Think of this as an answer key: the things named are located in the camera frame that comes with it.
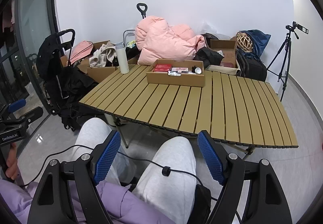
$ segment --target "woven lantern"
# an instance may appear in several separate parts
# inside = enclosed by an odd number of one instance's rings
[[[245,52],[252,52],[252,40],[246,33],[237,33],[238,47]]]

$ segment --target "red object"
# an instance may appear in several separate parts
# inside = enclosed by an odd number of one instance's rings
[[[171,64],[157,64],[155,66],[154,72],[168,72],[172,69]]]

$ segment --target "silver screw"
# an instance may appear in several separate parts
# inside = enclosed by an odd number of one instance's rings
[[[235,153],[230,153],[229,158],[232,160],[236,160],[238,158],[238,156]]]
[[[267,159],[263,159],[261,160],[261,163],[265,166],[268,166],[269,165],[269,161]]]
[[[88,160],[90,158],[90,155],[89,154],[84,154],[82,157],[82,160]]]
[[[56,160],[56,159],[53,159],[53,160],[51,160],[51,161],[49,162],[49,164],[50,164],[51,166],[55,166],[55,165],[57,164],[57,160]]]

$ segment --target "blue textured pad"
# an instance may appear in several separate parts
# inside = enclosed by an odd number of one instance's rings
[[[110,170],[112,162],[116,157],[121,144],[120,133],[116,132],[111,141],[103,151],[100,159],[95,166],[95,175],[93,177],[95,185],[98,185],[100,181],[104,180]]]
[[[202,132],[197,135],[197,144],[201,150],[207,167],[209,168],[212,178],[218,181],[220,185],[223,185],[224,176],[222,174],[222,163],[216,155],[214,149],[210,145],[209,141],[206,139],[206,136]]]
[[[20,108],[24,107],[26,105],[26,100],[25,99],[20,99],[12,104],[9,105],[8,107],[8,113],[13,113],[17,110],[19,110]]]

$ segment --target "hand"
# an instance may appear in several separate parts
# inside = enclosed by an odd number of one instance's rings
[[[18,161],[17,161],[17,145],[12,143],[10,145],[10,151],[7,159],[8,169],[5,172],[5,175],[12,180],[15,180],[18,176]]]

